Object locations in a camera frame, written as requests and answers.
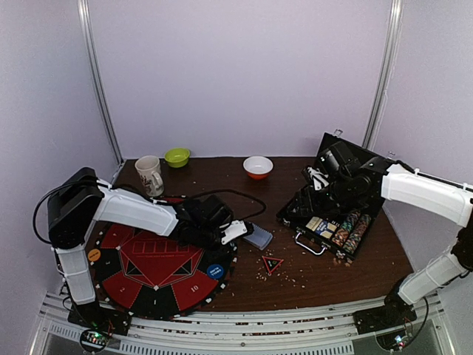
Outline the blue playing card deck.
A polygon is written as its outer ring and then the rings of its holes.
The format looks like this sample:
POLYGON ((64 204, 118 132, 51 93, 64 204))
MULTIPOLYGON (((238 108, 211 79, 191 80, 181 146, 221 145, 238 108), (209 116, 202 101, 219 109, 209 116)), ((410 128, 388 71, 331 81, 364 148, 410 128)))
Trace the blue playing card deck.
POLYGON ((250 243, 252 246, 255 246, 260 251, 263 251, 272 241, 273 234, 254 223, 250 223, 250 226, 251 233, 245 235, 243 240, 250 243))

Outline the orange big blind button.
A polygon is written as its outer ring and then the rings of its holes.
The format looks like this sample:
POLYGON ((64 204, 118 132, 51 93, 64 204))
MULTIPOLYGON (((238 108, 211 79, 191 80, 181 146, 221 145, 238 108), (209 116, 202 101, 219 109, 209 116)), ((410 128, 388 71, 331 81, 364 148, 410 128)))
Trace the orange big blind button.
POLYGON ((99 248, 93 248, 89 251, 87 258, 91 263, 98 261, 101 258, 101 250, 99 248))

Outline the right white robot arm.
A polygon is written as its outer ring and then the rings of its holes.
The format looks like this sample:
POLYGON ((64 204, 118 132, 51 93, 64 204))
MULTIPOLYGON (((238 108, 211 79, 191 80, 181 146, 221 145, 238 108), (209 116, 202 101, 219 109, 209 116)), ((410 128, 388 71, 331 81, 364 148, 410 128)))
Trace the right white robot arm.
POLYGON ((472 272, 472 186, 435 177, 341 138, 325 139, 304 168, 306 184, 279 219, 323 251, 351 262, 385 210, 415 271, 385 299, 378 318, 396 325, 407 308, 472 272))

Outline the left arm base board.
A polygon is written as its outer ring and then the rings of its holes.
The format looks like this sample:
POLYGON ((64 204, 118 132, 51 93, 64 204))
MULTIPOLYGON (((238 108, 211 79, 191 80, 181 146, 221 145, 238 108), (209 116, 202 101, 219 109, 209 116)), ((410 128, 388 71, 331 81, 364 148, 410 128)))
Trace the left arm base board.
POLYGON ((110 346, 119 345, 117 336, 126 336, 129 332, 132 317, 120 311, 105 308, 105 321, 100 325, 86 322, 77 311, 70 311, 68 322, 82 326, 84 330, 79 335, 79 345, 89 353, 104 351, 110 346))

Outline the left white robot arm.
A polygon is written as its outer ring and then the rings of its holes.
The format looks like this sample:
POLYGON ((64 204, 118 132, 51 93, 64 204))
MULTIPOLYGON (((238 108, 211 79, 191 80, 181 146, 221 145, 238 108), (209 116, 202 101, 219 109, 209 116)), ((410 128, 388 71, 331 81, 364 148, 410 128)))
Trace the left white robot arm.
POLYGON ((99 307, 85 245, 99 221, 150 231, 160 237, 214 250, 247 232, 242 220, 216 195, 182 202, 151 200, 115 187, 84 167, 48 194, 48 238, 60 260, 77 315, 90 328, 106 322, 99 307))

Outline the right arm base board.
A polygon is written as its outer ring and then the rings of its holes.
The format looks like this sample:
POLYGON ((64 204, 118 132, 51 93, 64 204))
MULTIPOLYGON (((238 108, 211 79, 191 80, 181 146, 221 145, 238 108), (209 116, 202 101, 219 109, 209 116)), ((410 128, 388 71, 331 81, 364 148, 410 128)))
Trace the right arm base board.
POLYGON ((401 351, 414 335, 413 321, 417 314, 412 309, 390 311, 386 306, 357 311, 353 320, 358 334, 375 333, 377 344, 385 351, 401 351))

